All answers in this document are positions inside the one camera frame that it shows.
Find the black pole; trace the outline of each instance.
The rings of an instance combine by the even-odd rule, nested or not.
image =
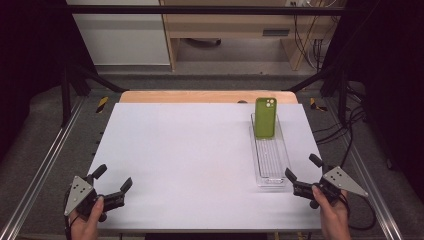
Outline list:
[[[87,69],[85,69],[85,68],[83,68],[81,66],[75,65],[74,68],[79,73],[83,74],[84,76],[87,76],[87,77],[91,78],[92,80],[100,83],[101,85],[109,88],[110,90],[112,90],[114,92],[120,92],[120,93],[122,93],[122,92],[125,92],[125,91],[128,91],[129,90],[129,89],[118,87],[115,84],[113,84],[111,82],[108,82],[106,79],[103,79],[98,74],[94,74],[94,73],[88,71]]]
[[[297,85],[289,88],[289,89],[285,89],[282,91],[290,91],[290,92],[298,92],[300,90],[302,90],[303,88],[311,85],[312,83],[318,81],[318,80],[322,80],[322,79],[327,79],[328,77],[330,77],[333,73],[334,73],[334,66],[330,65],[327,68],[317,72],[316,74],[310,76],[309,78],[307,78],[306,80],[303,80],[302,82],[298,83]]]
[[[219,14],[346,16],[366,9],[345,7],[260,7],[260,6],[150,6],[150,5],[46,5],[54,12],[74,14]]]

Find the phone case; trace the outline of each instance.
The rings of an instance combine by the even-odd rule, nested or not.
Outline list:
[[[255,137],[272,138],[275,133],[277,99],[258,98],[255,105]]]

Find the hand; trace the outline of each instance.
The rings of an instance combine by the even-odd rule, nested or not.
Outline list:
[[[69,219],[71,222],[75,220],[71,226],[71,235],[73,240],[97,239],[97,223],[99,221],[100,215],[103,212],[103,206],[103,197],[100,196],[91,209],[91,214],[87,221],[84,221],[80,216],[78,216],[76,210],[71,212]]]
[[[327,240],[349,240],[349,226],[347,209],[344,204],[337,201],[331,206],[321,190],[312,186],[315,200],[321,206],[321,229],[324,238]],[[342,190],[342,194],[347,197],[347,192]]]

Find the white table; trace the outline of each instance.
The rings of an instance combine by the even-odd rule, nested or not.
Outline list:
[[[108,170],[98,193],[132,177],[125,206],[100,229],[120,232],[249,232],[320,228],[319,210],[284,189],[256,184],[249,135],[254,104],[118,103],[94,158]],[[292,171],[316,182],[319,156],[303,107],[279,104]]]

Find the floor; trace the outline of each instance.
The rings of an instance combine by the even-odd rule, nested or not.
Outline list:
[[[220,46],[211,43],[183,41],[179,53],[177,68],[174,72],[163,66],[143,66],[120,69],[99,66],[103,77],[129,89],[287,89],[306,79],[315,69],[306,62],[300,71],[293,72],[283,54],[278,40],[223,39]],[[102,132],[106,128],[113,103],[119,101],[120,94],[113,93],[102,86],[90,82],[93,90],[87,98],[73,95],[73,103],[81,104],[81,112],[75,119],[70,132],[66,133],[63,145],[57,146],[54,162],[46,164],[52,143],[60,133],[61,96],[60,89],[53,88],[39,94],[31,102],[31,112],[14,146],[0,167],[0,226],[3,231],[14,212],[26,199],[26,191],[32,192],[34,200],[30,202],[26,214],[19,226],[18,239],[64,239],[63,236],[63,196],[70,179],[74,175],[87,173],[95,155]],[[303,104],[313,131],[328,128],[336,123],[330,111],[336,98],[321,98],[320,82],[317,82],[296,95]],[[360,84],[352,86],[362,91]],[[96,113],[98,103],[108,96],[108,103],[102,113]],[[313,98],[319,108],[311,108]],[[354,109],[360,104],[354,97],[349,98],[348,107]],[[399,228],[403,239],[424,239],[424,206],[409,187],[403,174],[386,167],[385,155],[376,141],[370,125],[361,118],[355,123],[354,145],[366,163],[379,192],[390,210],[391,216]],[[317,140],[328,136],[336,127],[314,133]],[[324,161],[337,164],[342,159],[346,145],[343,137],[319,144]],[[348,156],[346,171],[358,179],[353,166],[352,155]],[[29,188],[40,166],[48,166],[48,174],[40,186]],[[368,207],[361,199],[351,196],[351,224],[364,226],[371,219]],[[354,239],[386,239],[382,225],[377,223],[368,231],[351,230]],[[102,237],[118,239],[118,235],[102,234]],[[141,239],[142,236],[124,234],[124,239]],[[298,239],[297,233],[280,233],[280,239]],[[322,239],[314,232],[312,239]]]

